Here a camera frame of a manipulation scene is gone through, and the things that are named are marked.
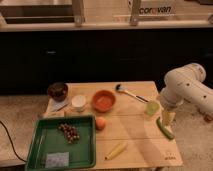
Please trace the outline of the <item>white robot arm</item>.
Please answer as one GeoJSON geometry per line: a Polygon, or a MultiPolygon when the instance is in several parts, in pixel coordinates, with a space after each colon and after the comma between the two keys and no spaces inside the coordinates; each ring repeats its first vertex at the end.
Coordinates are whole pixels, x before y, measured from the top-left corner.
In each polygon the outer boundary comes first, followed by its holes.
{"type": "Polygon", "coordinates": [[[204,84],[205,78],[206,71],[198,63],[167,72],[164,76],[165,87],[159,94],[162,107],[170,112],[187,100],[213,119],[213,89],[204,84]]]}

